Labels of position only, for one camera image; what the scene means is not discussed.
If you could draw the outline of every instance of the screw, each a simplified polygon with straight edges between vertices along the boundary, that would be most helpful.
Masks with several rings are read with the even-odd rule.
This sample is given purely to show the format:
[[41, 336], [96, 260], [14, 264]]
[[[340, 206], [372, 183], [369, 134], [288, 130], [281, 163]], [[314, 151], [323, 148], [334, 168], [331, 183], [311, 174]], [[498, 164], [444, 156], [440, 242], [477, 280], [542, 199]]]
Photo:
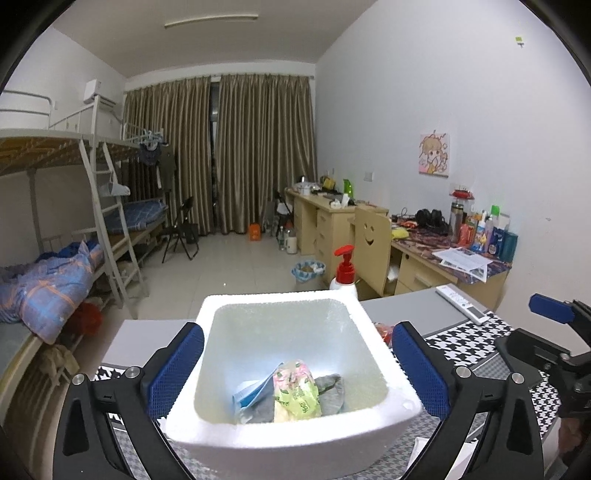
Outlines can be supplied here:
[[513, 380], [513, 382], [515, 382], [518, 385], [521, 385], [524, 381], [525, 378], [523, 378], [523, 375], [515, 372], [514, 374], [511, 375], [511, 379]]
[[84, 375], [83, 374], [75, 375], [74, 378], [72, 378], [72, 383], [74, 385], [80, 385], [83, 381], [84, 381]]
[[468, 378], [470, 375], [472, 375], [472, 372], [467, 367], [457, 367], [456, 373], [460, 378]]
[[127, 378], [135, 378], [139, 375], [139, 373], [141, 372], [139, 367], [129, 367], [126, 371], [125, 371], [125, 376]]

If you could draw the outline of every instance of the styrofoam box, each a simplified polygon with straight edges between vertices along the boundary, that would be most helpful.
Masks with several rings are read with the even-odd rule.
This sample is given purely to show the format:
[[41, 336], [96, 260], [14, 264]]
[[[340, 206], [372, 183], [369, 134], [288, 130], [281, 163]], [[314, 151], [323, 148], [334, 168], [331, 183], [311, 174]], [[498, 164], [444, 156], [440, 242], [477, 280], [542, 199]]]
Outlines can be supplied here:
[[[361, 304], [342, 292], [212, 296], [196, 322], [205, 350], [168, 415], [166, 434], [223, 480], [327, 480], [360, 472], [421, 410]], [[236, 387], [295, 359], [314, 377], [343, 377], [343, 412], [236, 425]]]

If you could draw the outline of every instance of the upper bunk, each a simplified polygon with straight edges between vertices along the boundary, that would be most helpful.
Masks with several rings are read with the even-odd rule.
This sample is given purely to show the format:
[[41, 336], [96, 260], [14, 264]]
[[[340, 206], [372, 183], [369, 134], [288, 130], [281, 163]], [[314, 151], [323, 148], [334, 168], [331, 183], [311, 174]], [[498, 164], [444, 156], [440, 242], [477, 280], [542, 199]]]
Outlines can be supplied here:
[[[36, 93], [4, 90], [4, 93], [46, 100], [49, 111], [21, 108], [0, 108], [0, 112], [26, 113], [46, 116], [47, 128], [1, 128], [0, 129], [0, 176], [10, 175], [29, 169], [82, 165], [80, 142], [90, 152], [93, 147], [106, 143], [113, 162], [135, 157], [139, 148], [139, 140], [146, 132], [135, 125], [122, 122], [112, 110], [112, 105], [96, 95], [94, 102], [57, 122], [51, 122], [53, 102], [49, 97]], [[80, 131], [82, 114], [92, 110], [89, 132]], [[105, 137], [97, 133], [99, 111], [106, 111], [120, 124], [119, 138]], [[70, 124], [74, 131], [68, 130]], [[101, 148], [95, 148], [96, 162], [104, 162]]]

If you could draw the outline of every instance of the ceiling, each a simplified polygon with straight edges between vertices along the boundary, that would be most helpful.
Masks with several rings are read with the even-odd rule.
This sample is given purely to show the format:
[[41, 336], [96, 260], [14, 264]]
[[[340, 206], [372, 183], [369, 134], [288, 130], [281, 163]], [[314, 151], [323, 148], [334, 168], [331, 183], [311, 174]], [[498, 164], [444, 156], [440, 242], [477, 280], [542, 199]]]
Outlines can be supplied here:
[[[126, 77], [230, 61], [315, 63], [376, 0], [76, 0], [53, 26]], [[257, 13], [256, 22], [201, 15]]]

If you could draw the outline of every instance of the canvas painting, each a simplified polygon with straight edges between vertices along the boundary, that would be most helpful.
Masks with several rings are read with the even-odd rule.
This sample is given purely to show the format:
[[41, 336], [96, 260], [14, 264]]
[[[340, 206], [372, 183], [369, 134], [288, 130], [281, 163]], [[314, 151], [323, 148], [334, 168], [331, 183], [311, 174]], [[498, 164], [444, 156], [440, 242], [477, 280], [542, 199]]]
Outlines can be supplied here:
[[449, 176], [449, 135], [421, 135], [418, 154], [418, 172], [439, 177]]

